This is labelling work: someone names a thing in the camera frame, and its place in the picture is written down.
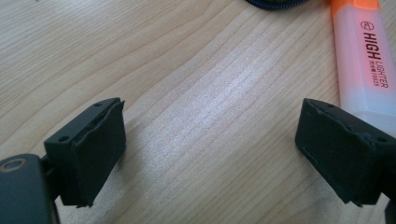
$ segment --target orange highlighter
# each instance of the orange highlighter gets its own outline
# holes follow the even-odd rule
[[[396,71],[377,0],[332,0],[341,107],[396,137]]]

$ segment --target wooden table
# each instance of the wooden table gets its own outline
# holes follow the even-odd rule
[[[0,2],[0,159],[115,96],[126,153],[62,223],[385,222],[386,197],[343,204],[294,145],[305,97],[339,105],[329,1]]]

